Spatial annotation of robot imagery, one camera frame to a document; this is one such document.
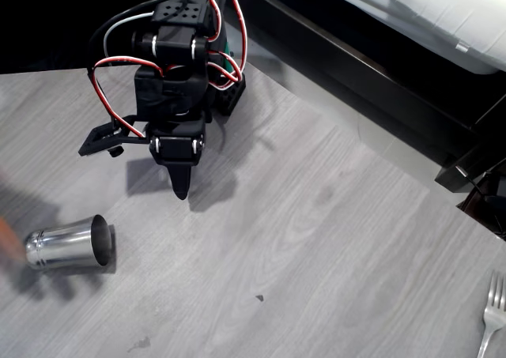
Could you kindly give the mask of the person's bare hand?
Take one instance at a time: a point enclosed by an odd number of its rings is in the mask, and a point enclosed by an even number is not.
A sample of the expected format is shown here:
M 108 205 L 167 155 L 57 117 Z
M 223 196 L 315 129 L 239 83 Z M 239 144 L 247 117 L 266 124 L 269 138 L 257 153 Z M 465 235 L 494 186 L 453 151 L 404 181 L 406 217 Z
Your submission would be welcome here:
M 1 252 L 8 258 L 16 261 L 24 260 L 24 245 L 3 217 L 0 218 L 0 245 Z

